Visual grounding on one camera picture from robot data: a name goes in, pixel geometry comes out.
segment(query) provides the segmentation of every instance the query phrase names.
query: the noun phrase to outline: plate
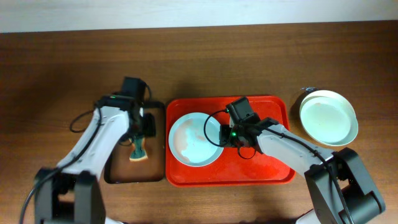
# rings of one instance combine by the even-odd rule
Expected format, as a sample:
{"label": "plate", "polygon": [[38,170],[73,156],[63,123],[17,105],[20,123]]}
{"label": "plate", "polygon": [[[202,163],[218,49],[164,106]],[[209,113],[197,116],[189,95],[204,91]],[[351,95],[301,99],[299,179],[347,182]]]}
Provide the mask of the plate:
{"label": "plate", "polygon": [[[209,117],[205,113],[189,113],[179,118],[170,129],[169,148],[173,156],[182,164],[202,167],[214,162],[223,152],[222,147],[212,145],[205,138],[203,126]],[[220,123],[210,118],[206,134],[211,141],[220,141]]]}
{"label": "plate", "polygon": [[304,130],[314,140],[328,146],[344,146],[358,134],[353,107],[332,91],[315,91],[304,98],[300,119]]}

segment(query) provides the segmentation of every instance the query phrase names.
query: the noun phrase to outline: red tray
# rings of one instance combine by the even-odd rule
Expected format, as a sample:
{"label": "red tray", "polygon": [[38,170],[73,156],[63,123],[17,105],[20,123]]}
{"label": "red tray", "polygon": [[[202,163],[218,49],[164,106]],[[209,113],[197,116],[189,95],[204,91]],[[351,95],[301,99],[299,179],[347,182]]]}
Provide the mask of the red tray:
{"label": "red tray", "polygon": [[[174,122],[181,116],[202,112],[211,114],[225,109],[228,103],[240,96],[190,98],[173,100],[166,112],[166,178],[176,187],[199,186],[230,186],[230,185],[260,185],[286,184],[295,175],[294,170],[281,161],[263,154],[256,153],[252,159],[239,157],[237,149],[224,148],[223,153],[213,163],[204,167],[189,167],[180,163],[169,148],[169,131]],[[271,117],[289,129],[286,106],[276,96],[248,96],[250,105],[261,119]],[[215,118],[220,124],[229,124],[227,113],[218,113]],[[251,157],[253,148],[242,148],[244,157]]]}

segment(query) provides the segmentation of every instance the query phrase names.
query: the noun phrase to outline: wood grain surface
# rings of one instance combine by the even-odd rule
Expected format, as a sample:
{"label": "wood grain surface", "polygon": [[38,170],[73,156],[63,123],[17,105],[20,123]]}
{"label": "wood grain surface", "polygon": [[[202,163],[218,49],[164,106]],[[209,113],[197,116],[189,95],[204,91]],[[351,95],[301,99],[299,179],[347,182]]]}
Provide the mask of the wood grain surface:
{"label": "wood grain surface", "polygon": [[[180,29],[0,34],[0,223],[16,223],[36,172],[79,139],[69,122],[124,76],[154,98],[276,95],[291,130],[310,139],[290,110],[301,88],[337,91],[353,105],[358,152],[398,220],[398,22],[279,24]],[[111,218],[131,223],[238,223],[295,218],[312,208],[307,185],[179,189],[167,180],[101,190]],[[26,223],[33,221],[30,204]]]}

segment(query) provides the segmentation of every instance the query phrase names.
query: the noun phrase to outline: black cable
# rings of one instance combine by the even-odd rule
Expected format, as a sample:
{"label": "black cable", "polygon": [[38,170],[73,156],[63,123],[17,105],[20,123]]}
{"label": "black cable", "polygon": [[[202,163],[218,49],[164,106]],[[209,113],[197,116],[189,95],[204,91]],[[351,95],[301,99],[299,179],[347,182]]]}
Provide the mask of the black cable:
{"label": "black cable", "polygon": [[277,132],[277,131],[274,131],[274,130],[271,130],[271,129],[269,129],[269,128],[265,128],[265,127],[262,127],[262,126],[259,126],[259,125],[256,125],[256,124],[242,124],[242,125],[244,125],[244,126],[245,126],[245,125],[246,125],[246,126],[253,126],[253,127],[256,127],[256,128],[261,128],[261,129],[264,129],[264,130],[266,130],[266,131],[269,131],[269,132],[271,132],[271,133],[273,133],[273,134],[276,134],[276,135],[278,135],[278,136],[280,136],[280,137],[282,137],[282,138],[287,138],[287,139],[289,139],[289,140],[292,140],[292,141],[294,141],[294,142],[297,142],[297,143],[301,144],[302,146],[304,146],[305,148],[307,148],[307,149],[308,149],[311,153],[313,153],[316,157],[318,157],[319,160],[321,160],[322,164],[325,166],[325,169],[328,171],[328,173],[329,173],[329,175],[330,175],[330,177],[331,177],[331,180],[333,181],[333,184],[334,184],[335,187],[336,187],[337,194],[338,194],[338,196],[339,196],[339,198],[340,198],[340,200],[341,200],[341,203],[343,204],[343,208],[344,208],[344,211],[345,211],[346,214],[347,214],[347,217],[348,217],[349,222],[350,222],[351,224],[354,224],[353,217],[351,216],[351,213],[350,213],[349,210],[348,210],[348,207],[347,207],[347,204],[346,204],[346,200],[344,199],[343,192],[341,191],[341,188],[340,188],[340,186],[338,185],[337,178],[336,178],[336,176],[333,174],[333,171],[332,171],[332,170],[330,169],[330,167],[328,166],[326,160],[319,154],[319,152],[318,152],[317,150],[314,150],[313,148],[311,148],[309,145],[305,144],[305,143],[302,142],[301,140],[298,140],[298,139],[293,138],[293,137],[291,137],[291,136],[285,135],[284,133],[279,133],[279,132]]}
{"label": "black cable", "polygon": [[84,117],[88,114],[91,114],[92,112],[94,112],[94,110],[86,111],[86,112],[82,113],[81,115],[77,116],[75,119],[73,119],[72,122],[69,124],[69,130],[73,133],[82,133],[83,131],[86,131],[86,128],[76,131],[73,129],[73,125],[76,123],[76,121],[78,121],[79,119],[81,119],[82,117]]}
{"label": "black cable", "polygon": [[205,125],[203,126],[203,132],[205,133],[205,137],[206,137],[207,141],[209,141],[210,144],[212,144],[212,145],[214,145],[214,146],[217,146],[217,147],[224,147],[224,146],[226,146],[226,145],[229,143],[229,141],[231,140],[231,137],[232,137],[232,130],[231,130],[231,133],[229,134],[229,138],[228,138],[228,140],[227,140],[224,144],[216,144],[216,143],[212,142],[212,141],[209,139],[209,137],[207,136],[207,134],[206,134],[206,124],[207,124],[207,121],[209,121],[209,119],[212,118],[214,115],[216,115],[216,114],[218,114],[218,113],[221,113],[221,112],[227,113],[227,110],[226,110],[226,109],[223,109],[223,110],[219,110],[219,111],[216,111],[216,112],[212,113],[211,115],[209,115],[209,117],[207,117],[207,119],[206,119],[206,121],[205,121]]}
{"label": "black cable", "polygon": [[241,155],[241,147],[238,147],[238,155],[239,155],[242,159],[251,159],[251,158],[253,158],[253,157],[256,155],[256,150],[254,150],[253,156],[246,158],[246,157],[243,157],[243,156]]}
{"label": "black cable", "polygon": [[130,143],[129,143],[129,144],[123,144],[121,141],[119,141],[118,144],[119,144],[120,146],[131,146],[131,145],[134,143],[134,141],[132,140],[132,138],[129,138],[129,140],[130,140]]}
{"label": "black cable", "polygon": [[147,85],[147,89],[148,89],[148,93],[149,93],[149,100],[148,101],[150,101],[152,99],[152,90],[150,90],[150,87],[149,87],[148,84],[146,84],[146,85]]}
{"label": "black cable", "polygon": [[19,217],[19,224],[23,224],[24,223],[24,216],[25,216],[26,208],[27,208],[27,206],[29,204],[29,201],[31,200],[33,195],[36,193],[36,191],[38,191],[38,189],[41,188],[41,186],[44,183],[46,183],[46,181],[50,180],[53,176],[55,176],[56,174],[60,173],[64,168],[72,165],[74,162],[79,160],[79,158],[86,152],[86,150],[90,146],[91,142],[94,140],[95,136],[97,135],[98,131],[100,130],[101,122],[102,122],[101,108],[99,108],[98,105],[95,105],[95,108],[98,109],[99,119],[98,119],[98,122],[97,122],[97,127],[94,130],[94,132],[93,132],[93,135],[90,137],[90,139],[88,140],[88,142],[86,143],[84,148],[79,152],[79,154],[76,157],[74,157],[70,162],[66,163],[65,165],[55,168],[53,171],[51,171],[51,173],[47,174],[43,179],[39,180],[33,186],[32,190],[29,192],[29,195],[26,197],[25,202],[24,202],[24,204],[22,206],[21,215]]}

